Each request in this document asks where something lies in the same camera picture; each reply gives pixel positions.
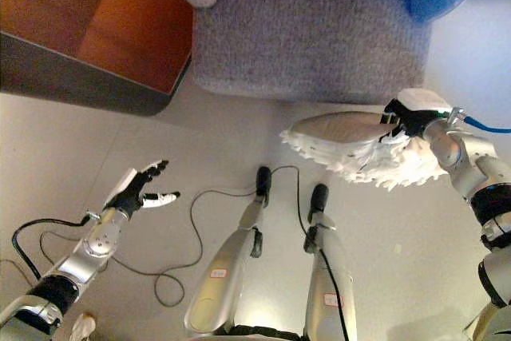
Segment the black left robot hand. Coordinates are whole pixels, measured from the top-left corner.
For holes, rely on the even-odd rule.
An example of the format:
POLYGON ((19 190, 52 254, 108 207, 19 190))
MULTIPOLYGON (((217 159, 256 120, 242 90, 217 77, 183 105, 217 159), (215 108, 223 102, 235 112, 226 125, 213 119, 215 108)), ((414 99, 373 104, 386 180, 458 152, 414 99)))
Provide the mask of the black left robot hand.
POLYGON ((143 192, 146 184, 159 176, 167 167, 167 160, 153 162, 142 170, 129 169, 107 197, 102 210, 115 208, 129 219, 143 208, 160 208, 180 197, 180 192, 143 192))

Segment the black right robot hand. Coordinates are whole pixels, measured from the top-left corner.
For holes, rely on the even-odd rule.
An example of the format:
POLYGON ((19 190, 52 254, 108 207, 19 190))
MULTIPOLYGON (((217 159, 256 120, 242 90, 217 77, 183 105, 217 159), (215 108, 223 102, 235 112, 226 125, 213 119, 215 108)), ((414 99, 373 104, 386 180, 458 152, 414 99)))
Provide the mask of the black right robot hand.
POLYGON ((423 88, 401 90, 385 107, 380 120, 384 125, 394 125, 387 137, 406 134, 420 137, 429 143, 454 143, 447 128, 437 128, 427 133, 428 126, 437 120, 447 120, 453 107, 434 91, 423 88))

